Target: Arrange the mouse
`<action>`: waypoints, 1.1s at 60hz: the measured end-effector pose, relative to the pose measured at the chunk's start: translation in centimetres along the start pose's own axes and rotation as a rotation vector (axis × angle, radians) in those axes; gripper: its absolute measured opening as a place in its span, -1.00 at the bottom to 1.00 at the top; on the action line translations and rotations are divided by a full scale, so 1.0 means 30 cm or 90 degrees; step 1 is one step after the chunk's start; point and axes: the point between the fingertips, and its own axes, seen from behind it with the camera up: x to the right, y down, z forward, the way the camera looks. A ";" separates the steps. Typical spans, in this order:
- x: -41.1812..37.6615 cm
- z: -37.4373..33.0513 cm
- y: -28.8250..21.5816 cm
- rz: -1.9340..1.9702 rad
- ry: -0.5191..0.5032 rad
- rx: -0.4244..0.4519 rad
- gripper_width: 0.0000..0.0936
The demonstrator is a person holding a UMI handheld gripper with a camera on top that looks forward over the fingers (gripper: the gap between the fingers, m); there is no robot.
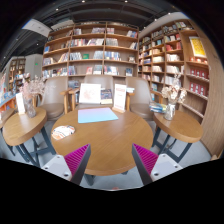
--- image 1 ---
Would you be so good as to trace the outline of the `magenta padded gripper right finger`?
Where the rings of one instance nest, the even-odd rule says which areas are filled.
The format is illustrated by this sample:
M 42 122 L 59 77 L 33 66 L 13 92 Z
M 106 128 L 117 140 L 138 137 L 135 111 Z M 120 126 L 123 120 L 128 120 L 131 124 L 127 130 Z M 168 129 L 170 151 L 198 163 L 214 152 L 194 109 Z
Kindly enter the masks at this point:
M 132 144 L 132 156 L 143 185 L 148 185 L 182 169 L 167 154 L 157 155 L 137 144 Z

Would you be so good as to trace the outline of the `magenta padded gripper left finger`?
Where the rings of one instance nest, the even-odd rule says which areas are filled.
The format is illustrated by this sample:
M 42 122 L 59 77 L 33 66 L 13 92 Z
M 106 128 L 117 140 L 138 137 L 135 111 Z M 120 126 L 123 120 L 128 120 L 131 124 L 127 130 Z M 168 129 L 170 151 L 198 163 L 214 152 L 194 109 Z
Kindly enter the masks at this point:
M 54 156 L 42 169 L 79 185 L 90 155 L 91 146 L 86 144 L 66 156 Z

